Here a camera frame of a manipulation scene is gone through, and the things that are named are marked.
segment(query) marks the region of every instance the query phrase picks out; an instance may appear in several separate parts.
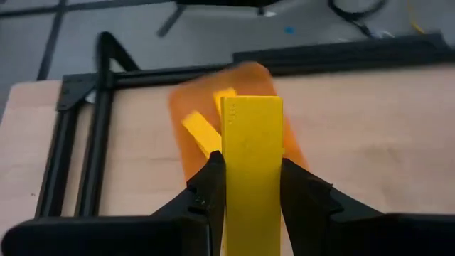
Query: table surface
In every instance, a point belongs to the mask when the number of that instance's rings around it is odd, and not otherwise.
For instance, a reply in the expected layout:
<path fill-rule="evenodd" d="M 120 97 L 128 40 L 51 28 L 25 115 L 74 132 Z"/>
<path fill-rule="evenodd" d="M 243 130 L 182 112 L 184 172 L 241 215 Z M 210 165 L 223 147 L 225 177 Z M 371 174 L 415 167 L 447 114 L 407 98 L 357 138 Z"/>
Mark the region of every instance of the table surface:
<path fill-rule="evenodd" d="M 455 213 L 455 66 L 274 79 L 310 171 L 384 212 Z M 168 95 L 115 95 L 100 215 L 149 215 L 184 188 Z M 32 218 L 60 81 L 11 90 L 0 126 L 0 233 Z M 79 116 L 63 215 L 75 209 L 91 105 Z M 283 232 L 282 254 L 289 254 Z"/>

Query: black cable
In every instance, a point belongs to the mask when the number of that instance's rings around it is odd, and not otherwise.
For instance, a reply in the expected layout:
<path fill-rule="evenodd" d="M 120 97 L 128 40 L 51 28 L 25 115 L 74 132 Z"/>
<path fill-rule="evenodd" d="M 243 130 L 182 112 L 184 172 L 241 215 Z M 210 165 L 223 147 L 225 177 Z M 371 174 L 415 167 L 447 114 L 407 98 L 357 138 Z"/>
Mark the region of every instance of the black cable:
<path fill-rule="evenodd" d="M 359 12 L 344 11 L 340 7 L 336 6 L 335 0 L 328 0 L 328 7 L 330 7 L 330 9 L 343 20 L 353 24 L 363 35 L 369 38 L 374 38 L 371 30 L 361 20 L 382 9 L 386 3 L 387 0 L 378 0 L 368 10 Z"/>

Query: blue object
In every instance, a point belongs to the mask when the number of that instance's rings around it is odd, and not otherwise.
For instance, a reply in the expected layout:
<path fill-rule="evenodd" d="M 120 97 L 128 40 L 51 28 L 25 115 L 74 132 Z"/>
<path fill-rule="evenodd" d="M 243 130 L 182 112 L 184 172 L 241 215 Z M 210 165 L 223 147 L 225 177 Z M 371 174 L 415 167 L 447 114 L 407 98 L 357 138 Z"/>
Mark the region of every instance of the blue object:
<path fill-rule="evenodd" d="M 293 34 L 294 33 L 294 28 L 291 27 L 291 26 L 287 26 L 286 28 L 284 28 L 284 32 L 286 32 L 288 34 Z"/>

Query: orange transparent tray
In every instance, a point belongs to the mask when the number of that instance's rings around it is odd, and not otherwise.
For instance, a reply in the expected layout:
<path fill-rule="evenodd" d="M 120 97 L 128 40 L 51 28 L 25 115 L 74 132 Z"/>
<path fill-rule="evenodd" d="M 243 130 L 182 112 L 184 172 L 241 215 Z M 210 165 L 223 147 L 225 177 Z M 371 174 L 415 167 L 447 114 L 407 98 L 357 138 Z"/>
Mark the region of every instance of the orange transparent tray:
<path fill-rule="evenodd" d="M 244 63 L 236 68 L 185 82 L 169 96 L 168 107 L 186 180 L 199 171 L 207 159 L 181 122 L 187 114 L 196 110 L 218 133 L 221 133 L 220 116 L 216 110 L 213 93 L 229 87 L 234 88 L 238 95 L 277 95 L 272 76 L 266 68 L 257 63 Z M 284 115 L 283 157 L 307 168 L 306 160 L 295 140 L 286 115 Z"/>

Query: small yellow block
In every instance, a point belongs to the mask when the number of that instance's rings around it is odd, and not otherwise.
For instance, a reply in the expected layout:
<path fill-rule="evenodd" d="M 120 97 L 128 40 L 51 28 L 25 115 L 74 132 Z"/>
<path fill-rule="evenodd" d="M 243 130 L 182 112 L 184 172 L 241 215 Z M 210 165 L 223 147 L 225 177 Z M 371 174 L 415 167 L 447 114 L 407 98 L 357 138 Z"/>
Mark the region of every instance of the small yellow block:
<path fill-rule="evenodd" d="M 213 93 L 213 99 L 215 100 L 216 104 L 216 110 L 218 111 L 218 114 L 221 116 L 221 98 L 222 97 L 235 97 L 237 96 L 237 92 L 229 87 L 226 90 L 220 90 L 215 93 Z"/>
<path fill-rule="evenodd" d="M 276 96 L 222 100 L 228 256 L 279 256 L 283 104 Z"/>
<path fill-rule="evenodd" d="M 193 135 L 207 159 L 213 151 L 221 151 L 221 136 L 199 112 L 190 113 L 182 124 Z"/>

